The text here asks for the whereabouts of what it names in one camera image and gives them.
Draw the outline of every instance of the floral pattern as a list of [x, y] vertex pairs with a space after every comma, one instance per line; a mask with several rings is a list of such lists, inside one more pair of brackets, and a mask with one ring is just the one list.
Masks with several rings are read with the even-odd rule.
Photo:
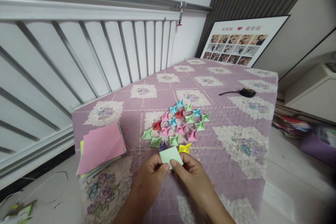
[[229, 69], [223, 67], [208, 68], [208, 70], [213, 72], [214, 74], [232, 74]]
[[123, 101], [98, 101], [84, 124], [105, 126], [119, 121], [123, 112]]
[[224, 86], [222, 82], [212, 76], [197, 76], [194, 78], [202, 86]]
[[123, 157], [93, 177], [80, 178], [86, 223], [111, 222], [131, 190], [132, 157]]
[[229, 99], [242, 111], [248, 113], [253, 119], [273, 119], [274, 105], [260, 97], [229, 97]]
[[189, 103], [192, 103], [192, 106], [211, 105], [204, 94], [197, 89], [177, 90], [176, 94], [179, 100], [183, 99], [184, 105], [189, 105]]
[[177, 65], [174, 66], [176, 72], [194, 72], [195, 70], [191, 66]]
[[[247, 198], [230, 201], [223, 194], [219, 198], [236, 224], [258, 223], [258, 216]], [[177, 201], [180, 216], [184, 224], [206, 223], [204, 216], [199, 213], [190, 197], [177, 196]]]
[[206, 64], [204, 61], [202, 60], [198, 60], [198, 59], [188, 59], [187, 62], [191, 65], [201, 65], [201, 64]]
[[277, 85], [263, 80], [239, 80], [239, 82], [259, 93], [274, 93], [278, 90]]
[[180, 79], [173, 73], [158, 73], [156, 75], [156, 78], [159, 82], [166, 82], [166, 83], [172, 83], [172, 82], [180, 82]]
[[269, 72], [265, 70], [260, 70], [260, 69], [244, 69], [246, 72], [249, 72], [250, 74], [257, 75], [259, 77], [276, 77], [278, 81], [278, 74], [275, 72]]
[[155, 85], [133, 85], [131, 98], [156, 98]]
[[217, 139], [248, 179], [264, 177], [269, 141], [254, 127], [212, 127]]

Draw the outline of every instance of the purple quilted bedspread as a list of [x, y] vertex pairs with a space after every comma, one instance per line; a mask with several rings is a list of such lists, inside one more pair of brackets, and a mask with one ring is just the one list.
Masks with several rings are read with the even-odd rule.
[[[139, 166], [158, 149], [142, 140], [145, 130], [183, 99], [192, 108], [210, 114], [205, 131], [197, 132], [190, 154], [199, 160], [216, 192], [236, 223], [257, 223], [265, 185], [268, 137], [277, 97], [277, 74], [205, 59], [178, 65], [108, 94], [73, 112], [76, 155], [79, 142], [92, 129], [119, 121], [128, 154], [95, 177], [80, 178], [86, 223], [113, 220], [128, 196]], [[253, 98], [238, 93], [244, 87], [257, 92]], [[185, 116], [192, 112], [183, 112]], [[184, 119], [177, 119], [184, 125]], [[187, 131], [195, 129], [187, 125]], [[152, 136], [158, 137], [159, 131]], [[180, 135], [179, 142], [187, 143]], [[144, 223], [202, 223], [201, 215], [173, 174], [165, 179]]]

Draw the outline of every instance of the photo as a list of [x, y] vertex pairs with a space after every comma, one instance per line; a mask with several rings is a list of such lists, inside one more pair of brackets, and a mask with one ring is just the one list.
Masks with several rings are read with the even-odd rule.
[[243, 51], [246, 49], [246, 45], [236, 45], [236, 47], [234, 48], [232, 54], [236, 54], [236, 55], [243, 55]]
[[215, 51], [221, 53], [223, 51], [223, 48], [224, 48], [224, 45], [218, 44], [218, 45], [216, 45]]
[[249, 44], [253, 35], [242, 35], [238, 44]]
[[237, 61], [238, 61], [238, 59], [239, 59], [239, 56], [237, 56], [237, 55], [231, 55], [230, 58], [229, 58], [229, 60], [227, 62], [231, 63], [231, 64], [236, 64]]
[[211, 54], [212, 54], [212, 52], [206, 52], [206, 53], [204, 54], [203, 59], [209, 60], [209, 59], [211, 58]]
[[232, 53], [234, 47], [235, 47], [235, 46], [233, 46], [233, 45], [226, 45], [226, 46], [224, 47], [223, 53], [225, 53], [225, 54], [230, 54], [230, 53]]
[[226, 44], [226, 42], [228, 41], [229, 39], [229, 35], [222, 35], [219, 40], [218, 40], [218, 43], [221, 43], [221, 44]]
[[219, 60], [218, 60], [218, 61], [226, 62], [226, 61], [228, 60], [229, 57], [230, 57], [229, 54], [222, 54], [222, 55], [219, 57]]
[[207, 51], [214, 51], [216, 44], [209, 44]]
[[211, 60], [218, 60], [220, 54], [213, 54]]
[[244, 51], [243, 55], [248, 57], [253, 57], [255, 53], [258, 51], [259, 47], [248, 46]]
[[255, 35], [250, 45], [261, 46], [268, 35]]
[[251, 59], [252, 59], [252, 58], [250, 58], [250, 57], [242, 56], [242, 57], [239, 59], [237, 65], [244, 65], [244, 66], [247, 66], [247, 65], [250, 63]]
[[219, 39], [220, 35], [212, 35], [211, 39], [210, 39], [210, 43], [217, 43], [218, 39]]
[[237, 44], [240, 38], [240, 34], [233, 34], [230, 36], [228, 44]]

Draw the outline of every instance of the paper star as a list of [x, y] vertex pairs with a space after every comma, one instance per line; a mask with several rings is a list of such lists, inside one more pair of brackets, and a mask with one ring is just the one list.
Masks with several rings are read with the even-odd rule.
[[168, 115], [169, 115], [169, 111], [166, 113], [166, 114], [164, 114], [163, 116], [162, 116], [162, 121], [168, 121], [169, 120], [169, 117], [168, 117]]
[[181, 109], [180, 111], [177, 111], [177, 113], [176, 113], [176, 118], [177, 118], [177, 119], [181, 119], [181, 118], [183, 118], [183, 109]]
[[169, 145], [170, 146], [178, 146], [179, 145], [179, 136], [180, 135], [177, 135], [177, 136], [171, 136], [169, 137]]
[[188, 141], [189, 142], [197, 141], [196, 129], [194, 129], [191, 133], [187, 133], [187, 136], [188, 136]]
[[202, 120], [204, 120], [204, 121], [210, 121], [210, 113], [207, 114], [207, 115], [203, 114], [202, 115]]
[[169, 135], [169, 130], [171, 129], [171, 127], [168, 128], [162, 128], [160, 131], [160, 135], [167, 137]]
[[153, 123], [153, 130], [161, 130], [161, 120]]
[[170, 113], [175, 114], [177, 112], [177, 105], [169, 109]]
[[189, 123], [194, 123], [194, 114], [192, 114], [192, 115], [188, 115], [188, 116], [186, 116], [186, 117], [184, 117], [185, 118], [185, 123], [186, 124], [189, 124]]
[[179, 147], [178, 147], [178, 152], [179, 153], [181, 153], [181, 152], [185, 152], [185, 153], [188, 153], [189, 154], [189, 148], [190, 148], [190, 146], [191, 146], [191, 144], [192, 143], [189, 143], [189, 144], [187, 144], [187, 145], [180, 145]]
[[150, 146], [153, 148], [159, 148], [161, 145], [161, 138], [162, 136], [160, 136], [159, 138], [152, 138]]
[[168, 120], [168, 122], [169, 122], [169, 125], [172, 126], [172, 127], [177, 125], [176, 117], [174, 119]]
[[197, 131], [204, 131], [205, 130], [204, 120], [202, 120], [199, 123], [195, 123], [195, 127], [196, 127]]
[[180, 126], [180, 125], [178, 125], [178, 126], [177, 126], [177, 130], [176, 130], [176, 132], [177, 132], [177, 133], [185, 134], [185, 133], [186, 133], [186, 129], [185, 129], [186, 126], [187, 126], [187, 125], [184, 125], [184, 126]]
[[191, 103], [189, 103], [189, 105], [184, 106], [184, 111], [185, 112], [189, 112], [192, 111], [193, 109], [191, 108]]
[[168, 147], [167, 147], [167, 145], [166, 145], [166, 142], [163, 141], [163, 144], [159, 147], [159, 151], [164, 151], [164, 150], [166, 150], [166, 149], [168, 149]]
[[176, 103], [177, 107], [183, 107], [183, 99]]
[[195, 114], [195, 117], [201, 116], [201, 108], [199, 110], [193, 110], [192, 112]]
[[151, 140], [152, 139], [152, 130], [153, 130], [153, 128], [150, 128], [149, 130], [144, 131], [141, 138], [143, 140]]

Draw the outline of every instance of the hand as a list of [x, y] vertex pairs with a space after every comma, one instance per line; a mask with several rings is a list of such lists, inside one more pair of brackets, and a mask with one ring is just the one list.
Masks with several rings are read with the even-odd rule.
[[129, 196], [113, 223], [139, 223], [153, 205], [170, 166], [162, 164], [159, 154], [151, 156], [138, 171]]
[[170, 163], [200, 210], [212, 223], [235, 223], [215, 192], [202, 164], [185, 152], [181, 152], [180, 156], [184, 167], [175, 160]]

